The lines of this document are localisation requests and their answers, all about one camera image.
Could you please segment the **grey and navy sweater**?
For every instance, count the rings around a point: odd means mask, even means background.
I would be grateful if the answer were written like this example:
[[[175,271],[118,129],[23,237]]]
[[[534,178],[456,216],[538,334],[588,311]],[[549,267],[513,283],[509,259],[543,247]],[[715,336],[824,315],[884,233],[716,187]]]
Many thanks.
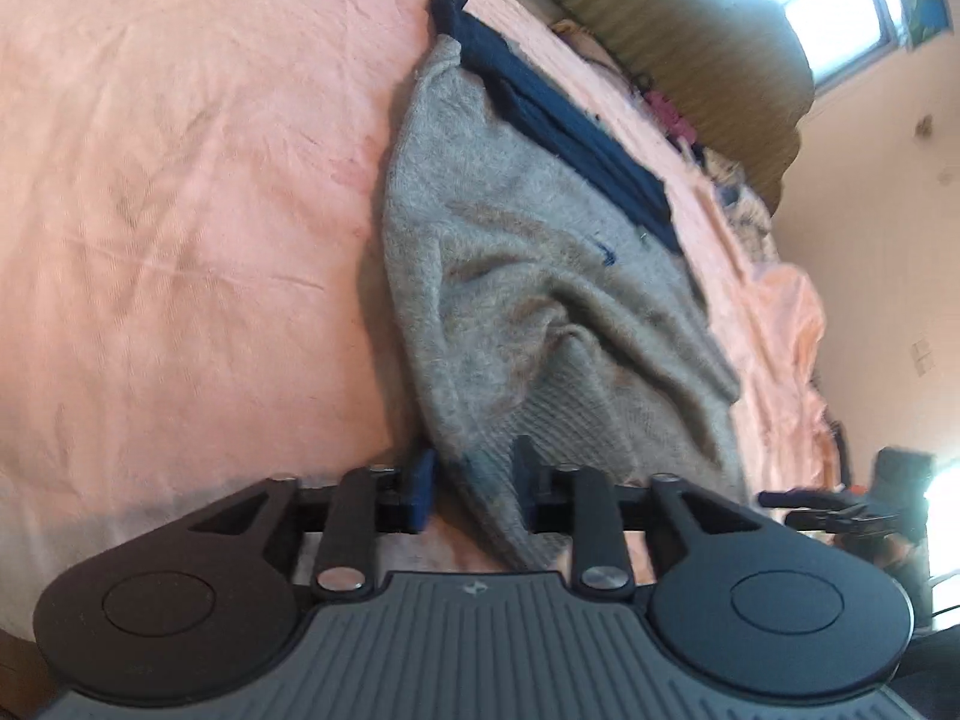
[[[473,16],[431,0],[386,174],[387,281],[431,444],[483,543],[543,569],[512,449],[615,483],[674,473],[734,500],[736,372],[664,184]]]

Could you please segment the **pile of mixed clothes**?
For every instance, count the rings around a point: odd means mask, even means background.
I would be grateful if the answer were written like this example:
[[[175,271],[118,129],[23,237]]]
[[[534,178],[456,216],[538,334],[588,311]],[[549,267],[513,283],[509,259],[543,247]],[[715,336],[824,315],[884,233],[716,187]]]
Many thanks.
[[[695,127],[656,88],[651,76],[647,73],[630,75],[586,28],[573,20],[560,20],[555,21],[550,29],[624,94],[688,164],[697,166],[708,177],[713,184],[715,200],[748,258],[754,263],[779,262],[770,211],[748,185],[743,167],[701,143]]]

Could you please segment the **pink bed sheet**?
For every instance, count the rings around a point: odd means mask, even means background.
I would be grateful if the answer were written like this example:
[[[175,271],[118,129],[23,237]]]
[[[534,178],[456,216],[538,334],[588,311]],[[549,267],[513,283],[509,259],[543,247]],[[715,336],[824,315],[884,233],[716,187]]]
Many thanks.
[[[416,429],[374,227],[428,0],[2,0],[2,626],[67,567]],[[832,483],[822,301],[517,0],[473,13],[665,182],[752,488]]]

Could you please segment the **olive padded headboard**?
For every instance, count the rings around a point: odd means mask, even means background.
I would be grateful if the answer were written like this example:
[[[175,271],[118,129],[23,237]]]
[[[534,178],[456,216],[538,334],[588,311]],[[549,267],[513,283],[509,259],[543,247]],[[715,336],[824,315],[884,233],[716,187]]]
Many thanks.
[[[742,164],[768,208],[800,150],[815,83],[773,0],[553,0],[574,23],[693,125],[704,146]]]

